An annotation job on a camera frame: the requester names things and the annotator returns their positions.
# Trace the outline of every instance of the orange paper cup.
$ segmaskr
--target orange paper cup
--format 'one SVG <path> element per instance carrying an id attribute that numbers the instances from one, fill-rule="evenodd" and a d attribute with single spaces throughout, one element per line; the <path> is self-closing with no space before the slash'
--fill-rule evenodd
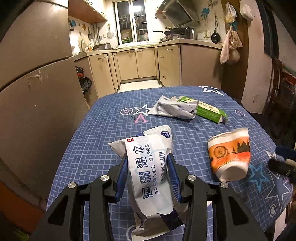
<path id="1" fill-rule="evenodd" d="M 211 167 L 221 182 L 243 179 L 251 158 L 247 128 L 219 134 L 207 141 Z"/>

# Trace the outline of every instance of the table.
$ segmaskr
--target table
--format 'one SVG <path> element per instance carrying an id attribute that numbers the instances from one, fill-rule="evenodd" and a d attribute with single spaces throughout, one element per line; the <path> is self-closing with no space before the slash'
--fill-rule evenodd
<path id="1" fill-rule="evenodd" d="M 227 124 L 216 124 L 200 116 L 194 120 L 180 120 L 148 115 L 147 112 L 161 95 L 185 95 L 223 109 L 229 116 Z M 251 161 L 246 178 L 230 182 L 243 199 L 261 228 L 266 230 L 282 213 L 292 195 L 288 179 L 267 169 L 269 158 L 275 155 L 275 144 L 251 117 L 233 99 L 217 88 L 207 86 L 165 87 L 116 93 L 99 99 L 89 111 L 69 146 L 54 178 L 48 207 L 69 182 L 79 185 L 92 182 L 120 162 L 107 143 L 134 136 L 147 129 L 169 125 L 173 135 L 173 154 L 178 164 L 204 182 L 217 184 L 211 171 L 207 140 L 219 133 L 239 127 L 249 129 Z M 133 211 L 127 198 L 127 188 L 118 204 L 110 204 L 114 240 L 131 240 L 135 227 Z M 88 212 L 85 205 L 83 238 L 89 239 Z M 184 225 L 154 240 L 180 241 Z M 207 240 L 213 240 L 213 212 L 208 206 Z"/>

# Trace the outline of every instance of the blue gripper pad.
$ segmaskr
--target blue gripper pad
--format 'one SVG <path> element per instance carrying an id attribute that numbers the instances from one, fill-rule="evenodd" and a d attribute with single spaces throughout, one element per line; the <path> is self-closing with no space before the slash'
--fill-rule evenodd
<path id="1" fill-rule="evenodd" d="M 168 165 L 168 174 L 170 176 L 170 182 L 172 185 L 174 197 L 178 202 L 180 202 L 181 201 L 180 181 L 178 179 L 177 172 L 173 165 L 173 161 L 169 155 L 167 155 L 167 165 Z"/>
<path id="2" fill-rule="evenodd" d="M 127 176 L 128 176 L 128 158 L 126 157 L 124 159 L 124 163 L 121 168 L 121 172 L 118 176 L 118 180 L 117 180 L 117 184 L 116 184 L 115 198 L 116 198 L 117 202 L 119 202 L 119 199 L 122 198 L 124 187 L 126 185 Z"/>

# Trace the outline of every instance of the floor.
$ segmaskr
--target floor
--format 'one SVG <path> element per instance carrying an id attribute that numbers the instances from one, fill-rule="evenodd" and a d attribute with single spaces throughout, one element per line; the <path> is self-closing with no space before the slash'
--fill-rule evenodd
<path id="1" fill-rule="evenodd" d="M 146 81 L 138 81 L 138 82 L 121 84 L 118 92 L 160 88 L 160 87 L 162 86 L 158 83 L 158 80 L 146 80 Z"/>

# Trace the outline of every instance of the crumpled white bag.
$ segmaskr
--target crumpled white bag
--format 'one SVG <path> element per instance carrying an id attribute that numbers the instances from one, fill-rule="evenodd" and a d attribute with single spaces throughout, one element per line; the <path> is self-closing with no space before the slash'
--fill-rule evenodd
<path id="1" fill-rule="evenodd" d="M 246 20 L 249 20 L 251 22 L 254 20 L 254 16 L 252 15 L 250 7 L 243 1 L 241 1 L 240 3 L 239 11 L 242 17 L 245 18 Z"/>
<path id="2" fill-rule="evenodd" d="M 179 102 L 176 96 L 171 99 L 161 96 L 153 108 L 148 112 L 150 115 L 178 117 L 180 119 L 194 119 L 198 100 L 189 103 Z"/>
<path id="3" fill-rule="evenodd" d="M 136 229 L 133 241 L 144 241 L 165 234 L 186 222 L 187 203 L 178 203 L 169 183 L 166 157 L 173 140 L 168 125 L 149 129 L 123 140 L 109 143 L 111 149 L 128 155 L 128 195 Z"/>

